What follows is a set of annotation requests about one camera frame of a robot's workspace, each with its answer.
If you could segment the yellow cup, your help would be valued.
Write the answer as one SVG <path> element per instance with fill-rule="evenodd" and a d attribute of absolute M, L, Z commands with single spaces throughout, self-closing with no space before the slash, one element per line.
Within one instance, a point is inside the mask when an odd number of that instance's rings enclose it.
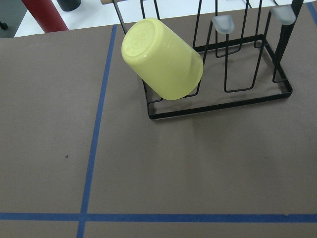
<path fill-rule="evenodd" d="M 189 95 L 203 75 L 203 60 L 192 47 L 155 18 L 135 23 L 121 45 L 124 61 L 161 98 Z"/>

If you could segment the black thermos bottle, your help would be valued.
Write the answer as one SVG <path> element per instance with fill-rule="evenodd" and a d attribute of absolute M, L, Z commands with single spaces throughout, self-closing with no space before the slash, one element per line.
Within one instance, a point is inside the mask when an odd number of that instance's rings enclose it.
<path fill-rule="evenodd" d="M 80 6 L 81 0 L 57 0 L 57 3 L 63 11 L 73 11 Z"/>

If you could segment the red thermos bottle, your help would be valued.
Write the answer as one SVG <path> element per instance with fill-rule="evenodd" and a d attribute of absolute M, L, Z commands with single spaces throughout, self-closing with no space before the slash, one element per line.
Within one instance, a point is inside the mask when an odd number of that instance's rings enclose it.
<path fill-rule="evenodd" d="M 22 2 L 45 33 L 68 30 L 51 0 L 22 0 Z"/>

